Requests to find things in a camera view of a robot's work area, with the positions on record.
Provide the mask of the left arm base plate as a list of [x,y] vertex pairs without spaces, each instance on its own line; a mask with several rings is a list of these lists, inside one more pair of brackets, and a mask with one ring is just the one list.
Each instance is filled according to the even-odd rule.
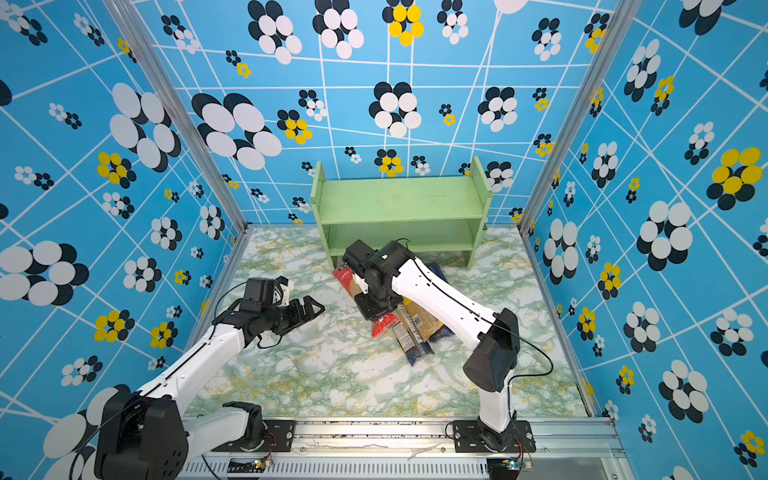
[[297,422],[295,420],[267,419],[262,422],[259,436],[249,435],[224,443],[214,452],[228,453],[287,453],[291,451]]

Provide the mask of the light green wooden shelf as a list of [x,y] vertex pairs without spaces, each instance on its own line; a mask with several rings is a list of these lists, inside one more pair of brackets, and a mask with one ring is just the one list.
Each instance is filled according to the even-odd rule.
[[416,254],[460,252],[471,266],[487,232],[492,197],[477,157],[461,177],[329,181],[317,163],[310,205],[333,268],[357,240],[374,249],[406,240]]

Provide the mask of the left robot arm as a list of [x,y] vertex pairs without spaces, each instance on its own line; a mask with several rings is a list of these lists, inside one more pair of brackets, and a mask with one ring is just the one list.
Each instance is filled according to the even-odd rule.
[[191,458],[229,443],[248,450],[273,443],[259,405],[234,401],[212,414],[184,414],[200,390],[264,333],[284,337],[325,311],[311,296],[291,296],[291,282],[250,278],[243,295],[220,312],[202,337],[164,373],[104,405],[97,428],[99,479],[174,479]]

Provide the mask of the aluminium front rail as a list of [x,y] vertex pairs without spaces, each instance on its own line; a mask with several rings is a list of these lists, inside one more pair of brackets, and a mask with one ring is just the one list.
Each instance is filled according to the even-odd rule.
[[459,418],[269,418],[253,451],[229,443],[194,458],[182,479],[631,479],[606,419],[528,419],[493,453]]

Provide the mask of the blue Barilla spaghetti box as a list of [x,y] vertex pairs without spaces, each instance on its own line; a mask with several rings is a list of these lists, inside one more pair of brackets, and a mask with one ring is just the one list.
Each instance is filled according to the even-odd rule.
[[430,271],[430,280],[433,284],[436,284],[438,288],[448,285],[444,271],[437,262],[427,263],[426,267]]

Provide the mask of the yellow top spaghetti bag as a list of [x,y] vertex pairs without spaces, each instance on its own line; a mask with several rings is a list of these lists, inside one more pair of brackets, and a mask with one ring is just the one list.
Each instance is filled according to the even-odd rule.
[[405,298],[404,306],[422,339],[436,342],[454,335],[450,328],[412,300]]

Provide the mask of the clear white-label spaghetti bag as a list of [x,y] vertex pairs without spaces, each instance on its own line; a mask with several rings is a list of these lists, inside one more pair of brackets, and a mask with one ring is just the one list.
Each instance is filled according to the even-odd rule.
[[391,331],[408,363],[414,366],[425,356],[433,354],[432,347],[421,337],[408,313],[404,310],[398,310],[394,315],[397,321],[391,326]]

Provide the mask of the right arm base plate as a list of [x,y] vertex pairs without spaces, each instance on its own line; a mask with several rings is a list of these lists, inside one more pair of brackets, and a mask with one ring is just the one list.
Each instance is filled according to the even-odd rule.
[[535,453],[537,446],[528,421],[515,420],[501,433],[485,426],[479,419],[454,420],[449,437],[457,453]]

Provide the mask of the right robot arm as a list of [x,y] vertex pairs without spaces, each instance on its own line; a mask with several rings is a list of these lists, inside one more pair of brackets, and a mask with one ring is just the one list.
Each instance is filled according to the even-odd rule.
[[376,320],[409,299],[464,343],[470,356],[463,372],[479,389],[479,436],[493,452],[511,447],[520,436],[509,400],[521,346],[517,316],[507,308],[495,312],[462,294],[396,240],[378,250],[357,240],[347,247],[343,261],[361,288],[354,300],[366,319]]

